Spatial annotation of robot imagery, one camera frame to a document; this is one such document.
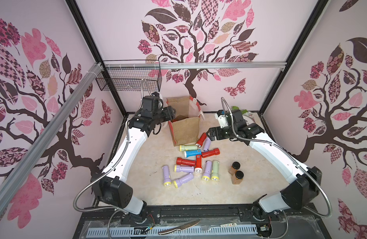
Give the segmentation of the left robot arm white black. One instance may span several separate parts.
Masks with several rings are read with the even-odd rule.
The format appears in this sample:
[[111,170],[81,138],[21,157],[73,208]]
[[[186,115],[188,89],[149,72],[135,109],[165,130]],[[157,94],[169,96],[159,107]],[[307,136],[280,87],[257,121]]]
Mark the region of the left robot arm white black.
[[92,179],[93,192],[100,202],[135,215],[142,212],[144,201],[135,197],[133,189],[126,184],[129,170],[156,126],[175,117],[176,110],[172,106],[164,106],[158,96],[143,97],[140,109],[125,124],[126,137],[115,156],[102,175]]

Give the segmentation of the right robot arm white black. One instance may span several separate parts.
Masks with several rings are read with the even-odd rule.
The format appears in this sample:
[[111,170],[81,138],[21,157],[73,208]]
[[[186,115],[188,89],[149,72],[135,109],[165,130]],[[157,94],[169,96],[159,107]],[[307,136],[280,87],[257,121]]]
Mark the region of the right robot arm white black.
[[230,139],[240,141],[263,155],[286,179],[288,186],[276,193],[266,194],[253,203],[255,218],[261,220],[268,213],[278,210],[306,209],[318,195],[327,199],[321,188],[322,172],[299,162],[276,144],[265,130],[256,123],[247,123],[240,110],[215,113],[218,127],[207,131],[210,140]]

